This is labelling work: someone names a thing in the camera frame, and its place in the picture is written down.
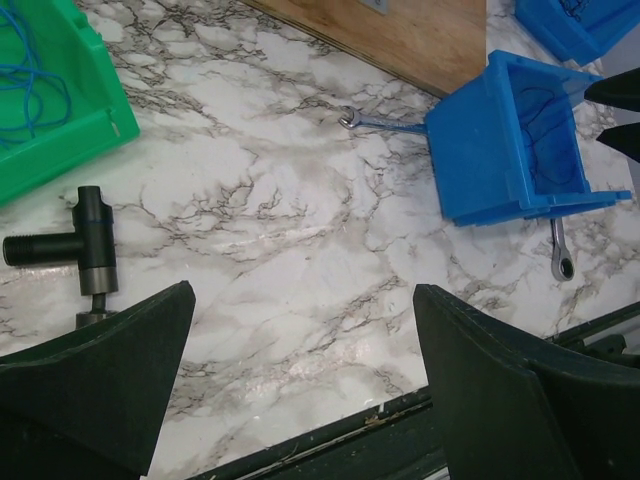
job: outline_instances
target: wooden board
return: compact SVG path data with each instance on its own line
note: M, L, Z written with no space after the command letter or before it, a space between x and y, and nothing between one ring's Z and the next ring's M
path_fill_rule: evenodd
M435 95L485 67L486 0L243 0Z

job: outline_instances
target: wrench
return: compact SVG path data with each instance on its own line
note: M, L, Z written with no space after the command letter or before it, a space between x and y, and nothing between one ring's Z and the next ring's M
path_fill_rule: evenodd
M393 130L396 132L415 133L416 135L426 135L427 126L424 123L410 123L401 120L391 120L383 117L372 117L363 115L353 107L342 107L344 115L338 120L347 130L357 127L380 128L382 130Z
M553 254L551 256L551 273L559 282L568 282L573 278L575 270L571 253L564 242L564 225L562 218L551 219L551 235L553 237Z

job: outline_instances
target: metal plate on wood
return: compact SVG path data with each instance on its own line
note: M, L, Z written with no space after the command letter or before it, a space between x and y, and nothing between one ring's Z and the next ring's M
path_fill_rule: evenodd
M367 7L373 8L375 11L380 12L383 15L389 13L389 1L388 0L360 0Z

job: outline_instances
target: white marble countertop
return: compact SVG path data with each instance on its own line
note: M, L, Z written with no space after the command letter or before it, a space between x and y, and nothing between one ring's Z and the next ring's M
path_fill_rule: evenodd
M110 306L193 285L150 478L184 479L424 386L416 283L541 336L640 298L634 202L565 220L577 272L558 284L548 221L456 228L423 138L337 124L341 105L420 120L432 96L236 1L80 5L142 136L3 209L0 234L69 229L76 187L97 184L116 217ZM554 62L511 0L488 8L489 51ZM576 117L594 190L630 189L624 158L595 141L611 112ZM0 353L70 331L88 306L73 266L2 265L0 285Z

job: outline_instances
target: blue plastic container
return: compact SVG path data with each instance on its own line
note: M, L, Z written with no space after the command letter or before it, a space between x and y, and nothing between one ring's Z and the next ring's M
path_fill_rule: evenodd
M517 0L516 17L559 60L585 65L640 22L640 0Z
M562 217L631 192L592 193L572 107L600 77L495 51L425 122L442 213L457 225Z

